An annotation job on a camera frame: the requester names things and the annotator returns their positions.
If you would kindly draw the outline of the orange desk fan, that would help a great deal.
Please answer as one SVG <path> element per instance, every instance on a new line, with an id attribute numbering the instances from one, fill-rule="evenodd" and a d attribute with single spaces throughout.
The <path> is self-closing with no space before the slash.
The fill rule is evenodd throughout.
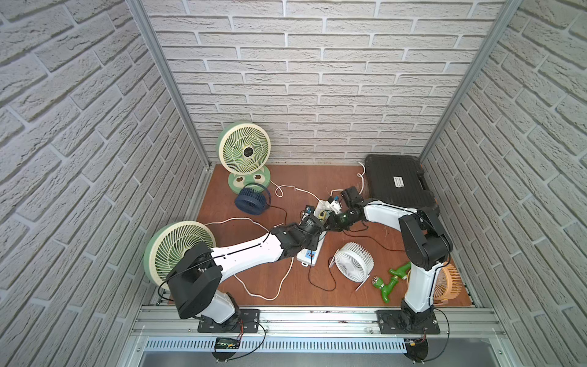
<path id="1" fill-rule="evenodd" d="M 453 264 L 440 269 L 434 288 L 434 301 L 446 304 L 456 299 L 464 288 L 460 273 Z"/>

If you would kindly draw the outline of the white desk fan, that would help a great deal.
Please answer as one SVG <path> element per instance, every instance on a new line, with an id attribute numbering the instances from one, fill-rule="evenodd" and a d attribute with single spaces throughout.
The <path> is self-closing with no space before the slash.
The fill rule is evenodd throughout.
<path id="1" fill-rule="evenodd" d="M 356 290 L 365 284 L 375 267 L 374 258 L 359 243 L 346 243 L 338 249 L 329 261 L 329 267 L 336 267 L 350 281 L 359 283 Z"/>

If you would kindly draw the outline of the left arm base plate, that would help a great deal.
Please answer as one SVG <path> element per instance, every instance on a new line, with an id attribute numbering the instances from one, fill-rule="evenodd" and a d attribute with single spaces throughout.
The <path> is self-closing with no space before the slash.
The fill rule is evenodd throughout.
<path id="1" fill-rule="evenodd" d="M 210 317 L 201 317 L 199 333 L 258 333 L 261 311 L 255 308 L 238 309 L 227 321 L 218 324 Z"/>

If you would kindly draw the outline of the navy blue desk fan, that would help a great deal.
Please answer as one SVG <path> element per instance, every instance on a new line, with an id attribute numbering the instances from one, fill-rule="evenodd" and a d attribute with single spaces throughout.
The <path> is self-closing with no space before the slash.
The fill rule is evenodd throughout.
<path id="1" fill-rule="evenodd" d="M 259 183 L 248 183 L 235 198 L 235 206 L 244 213 L 258 216 L 271 207 L 271 193 Z"/>

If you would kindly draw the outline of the green fan at back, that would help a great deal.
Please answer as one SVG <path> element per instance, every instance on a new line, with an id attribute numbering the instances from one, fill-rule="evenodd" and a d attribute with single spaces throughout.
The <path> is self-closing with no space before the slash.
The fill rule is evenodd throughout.
<path id="1" fill-rule="evenodd" d="M 261 193 L 271 173 L 266 166 L 271 153 L 268 133 L 253 122 L 238 121 L 223 129 L 216 144 L 221 165 L 229 171 L 228 185 L 234 194 L 243 189 Z"/>

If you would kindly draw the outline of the large green fan front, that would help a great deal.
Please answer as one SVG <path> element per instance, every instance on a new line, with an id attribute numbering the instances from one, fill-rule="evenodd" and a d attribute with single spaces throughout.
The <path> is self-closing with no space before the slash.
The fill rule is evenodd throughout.
<path id="1" fill-rule="evenodd" d="M 185 253 L 198 243 L 216 247 L 213 233 L 203 223 L 182 221 L 160 229 L 147 244 L 142 259 L 148 279 L 162 285 Z"/>

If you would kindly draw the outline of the yellow USB charger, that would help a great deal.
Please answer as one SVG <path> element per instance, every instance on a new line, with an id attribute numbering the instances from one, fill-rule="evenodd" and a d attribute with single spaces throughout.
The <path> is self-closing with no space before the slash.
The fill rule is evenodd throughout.
<path id="1" fill-rule="evenodd" d="M 321 220 L 327 220 L 329 215 L 330 215 L 330 211 L 324 210 L 320 213 L 319 218 L 321 218 Z"/>

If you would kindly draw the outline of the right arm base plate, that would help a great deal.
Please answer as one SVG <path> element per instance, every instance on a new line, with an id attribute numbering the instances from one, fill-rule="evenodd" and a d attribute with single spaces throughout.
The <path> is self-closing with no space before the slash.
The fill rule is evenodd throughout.
<path id="1" fill-rule="evenodd" d="M 414 313 L 411 309 L 376 310 L 380 334 L 440 334 L 437 318 L 432 309 Z"/>

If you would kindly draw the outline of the white power strip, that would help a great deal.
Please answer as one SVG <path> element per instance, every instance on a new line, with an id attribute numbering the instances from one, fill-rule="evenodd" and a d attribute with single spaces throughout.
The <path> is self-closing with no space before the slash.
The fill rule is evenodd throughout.
<path id="1" fill-rule="evenodd" d="M 301 219 L 307 214 L 313 214 L 319 218 L 319 215 L 322 211 L 334 211 L 335 213 L 341 213 L 341 209 L 336 208 L 334 205 L 327 202 L 327 200 L 320 200 L 317 206 L 306 206 L 306 208 L 301 212 Z M 327 224 L 326 220 L 322 220 L 324 225 Z M 318 243 L 310 242 L 309 249 L 302 249 L 297 254 L 297 260 L 302 264 L 304 267 L 313 267 L 316 265 L 316 261 L 318 259 L 319 253 L 322 249 L 324 239 L 326 237 L 326 232 L 323 232 L 321 239 Z"/>

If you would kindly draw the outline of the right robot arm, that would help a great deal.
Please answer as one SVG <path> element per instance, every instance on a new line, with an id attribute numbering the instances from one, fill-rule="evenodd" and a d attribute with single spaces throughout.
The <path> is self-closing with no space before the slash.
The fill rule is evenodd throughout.
<path id="1" fill-rule="evenodd" d="M 440 269 L 450 263 L 452 243 L 435 211 L 411 209 L 380 200 L 350 202 L 347 211 L 330 214 L 325 230 L 343 232 L 357 222 L 379 223 L 402 235 L 404 251 L 411 263 L 408 291 L 401 303 L 399 324 L 408 329 L 434 316 L 434 288 Z"/>

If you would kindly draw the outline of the small green circuit board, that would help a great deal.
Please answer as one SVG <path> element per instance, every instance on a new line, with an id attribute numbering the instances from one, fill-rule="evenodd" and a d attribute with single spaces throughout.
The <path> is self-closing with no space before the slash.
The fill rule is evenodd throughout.
<path id="1" fill-rule="evenodd" d="M 238 350 L 241 340 L 228 337 L 217 337 L 215 341 L 215 350 Z"/>

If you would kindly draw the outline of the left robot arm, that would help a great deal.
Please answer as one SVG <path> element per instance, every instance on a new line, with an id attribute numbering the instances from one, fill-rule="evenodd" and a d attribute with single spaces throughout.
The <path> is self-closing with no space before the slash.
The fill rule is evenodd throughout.
<path id="1" fill-rule="evenodd" d="M 234 246 L 210 248 L 197 243 L 165 279 L 179 318 L 207 317 L 217 324 L 231 321 L 238 305 L 218 290 L 223 281 L 258 265 L 294 258 L 302 249 L 314 250 L 323 232 L 323 222 L 309 214 L 300 223 L 277 226 Z"/>

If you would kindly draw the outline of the black tool case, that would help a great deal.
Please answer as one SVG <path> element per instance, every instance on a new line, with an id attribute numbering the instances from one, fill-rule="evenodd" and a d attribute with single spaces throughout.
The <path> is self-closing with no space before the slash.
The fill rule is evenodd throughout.
<path id="1" fill-rule="evenodd" d="M 371 198 L 412 209 L 431 208 L 437 215 L 437 199 L 424 177 L 418 157 L 369 154 L 365 159 Z"/>

